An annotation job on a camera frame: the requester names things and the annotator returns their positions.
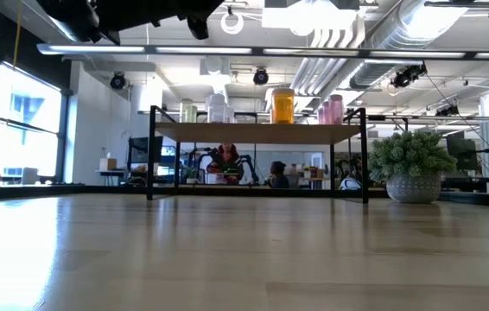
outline pink container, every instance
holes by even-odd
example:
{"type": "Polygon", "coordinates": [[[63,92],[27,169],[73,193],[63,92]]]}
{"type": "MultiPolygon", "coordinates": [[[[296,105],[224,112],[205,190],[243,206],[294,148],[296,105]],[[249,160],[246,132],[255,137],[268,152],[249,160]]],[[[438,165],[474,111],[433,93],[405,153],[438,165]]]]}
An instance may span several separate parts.
{"type": "Polygon", "coordinates": [[[330,113],[330,124],[342,124],[342,118],[344,117],[344,107],[342,105],[342,96],[331,95],[329,97],[329,109],[330,113]]]}
{"type": "Polygon", "coordinates": [[[331,107],[329,106],[328,101],[324,101],[323,105],[323,123],[324,124],[332,124],[331,120],[333,119],[333,111],[331,111],[331,107]]]}
{"type": "Polygon", "coordinates": [[[325,116],[323,115],[323,105],[317,110],[317,124],[325,124],[325,116]]]}

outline computer screen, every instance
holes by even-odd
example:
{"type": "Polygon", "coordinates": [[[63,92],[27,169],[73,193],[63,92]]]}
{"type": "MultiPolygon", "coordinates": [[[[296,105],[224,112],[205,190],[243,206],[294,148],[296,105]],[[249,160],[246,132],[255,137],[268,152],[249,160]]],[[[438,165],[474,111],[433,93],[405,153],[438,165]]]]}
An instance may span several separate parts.
{"type": "MultiPolygon", "coordinates": [[[[131,151],[131,163],[147,163],[149,161],[149,138],[131,138],[133,140],[133,150],[131,151]]],[[[156,136],[153,142],[155,152],[155,162],[158,163],[162,156],[163,136],[156,136]]]]}
{"type": "Polygon", "coordinates": [[[477,170],[477,154],[475,142],[468,139],[448,136],[446,138],[448,153],[458,160],[458,170],[477,170]]]}

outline box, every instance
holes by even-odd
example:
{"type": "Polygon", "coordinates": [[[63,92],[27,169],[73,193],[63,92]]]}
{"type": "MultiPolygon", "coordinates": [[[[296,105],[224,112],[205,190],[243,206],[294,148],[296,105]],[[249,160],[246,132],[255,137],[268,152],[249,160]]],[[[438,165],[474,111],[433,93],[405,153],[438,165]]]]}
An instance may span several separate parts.
{"type": "Polygon", "coordinates": [[[116,169],[116,159],[100,158],[98,170],[113,170],[116,169]]]}

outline yellow container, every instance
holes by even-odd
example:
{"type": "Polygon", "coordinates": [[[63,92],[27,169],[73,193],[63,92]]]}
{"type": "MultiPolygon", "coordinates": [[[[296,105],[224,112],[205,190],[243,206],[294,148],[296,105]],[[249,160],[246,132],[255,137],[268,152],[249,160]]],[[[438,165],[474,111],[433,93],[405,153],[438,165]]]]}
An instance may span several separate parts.
{"type": "Polygon", "coordinates": [[[293,124],[295,122],[295,91],[281,88],[273,91],[273,124],[293,124]]]}

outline wooden shelf board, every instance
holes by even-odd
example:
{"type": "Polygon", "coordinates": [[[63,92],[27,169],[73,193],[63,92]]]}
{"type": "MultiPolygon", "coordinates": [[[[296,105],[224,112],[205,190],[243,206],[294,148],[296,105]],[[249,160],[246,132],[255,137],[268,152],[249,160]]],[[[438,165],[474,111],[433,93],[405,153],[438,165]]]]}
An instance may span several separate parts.
{"type": "Polygon", "coordinates": [[[334,144],[359,134],[357,125],[157,123],[180,143],[334,144]]]}

